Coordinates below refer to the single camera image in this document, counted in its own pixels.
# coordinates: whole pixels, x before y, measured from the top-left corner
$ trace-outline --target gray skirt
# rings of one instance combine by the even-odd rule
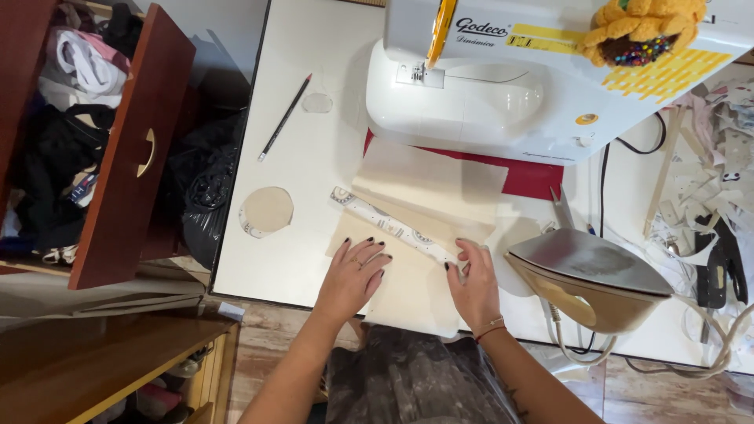
[[[515,403],[470,337],[372,326],[358,352],[335,348],[327,365],[328,424],[519,424]]]

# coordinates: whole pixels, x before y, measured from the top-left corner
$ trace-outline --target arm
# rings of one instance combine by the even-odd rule
[[[463,249],[458,259],[469,263],[462,272],[466,277],[463,284],[458,278],[458,268],[446,264],[453,302],[474,336],[484,334],[480,345],[505,382],[507,393],[516,402],[524,420],[529,424],[604,424],[584,402],[545,370],[508,333],[502,322],[490,324],[501,317],[492,257],[489,250],[479,249],[466,241],[459,239],[456,244]]]
[[[311,315],[238,424],[306,421],[338,332],[366,305],[382,281],[382,267],[392,261],[390,256],[377,254],[385,244],[375,244],[374,238],[349,250],[350,246],[347,238],[333,255]]]

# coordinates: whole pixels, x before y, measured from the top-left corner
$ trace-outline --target drawer handle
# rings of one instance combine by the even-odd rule
[[[139,170],[136,172],[136,178],[141,177],[144,173],[152,167],[152,163],[155,161],[155,132],[149,128],[149,132],[146,134],[146,140],[152,144],[152,153],[149,154],[149,160],[146,165],[139,165]]]

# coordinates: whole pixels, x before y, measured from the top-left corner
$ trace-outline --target white sewing machine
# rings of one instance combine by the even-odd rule
[[[749,0],[717,0],[690,48],[645,67],[596,68],[576,44],[603,0],[458,0],[442,55],[425,69],[438,6],[450,1],[388,1],[366,85],[378,137],[576,164],[754,45]]]

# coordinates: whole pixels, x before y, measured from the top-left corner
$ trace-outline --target scissors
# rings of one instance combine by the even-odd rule
[[[560,184],[560,199],[555,195],[555,190],[550,187],[550,193],[553,195],[553,203],[555,204],[555,216],[558,218],[560,228],[573,229],[573,217],[571,216],[571,208],[568,206],[568,199],[566,198],[566,191],[563,189],[563,184]]]

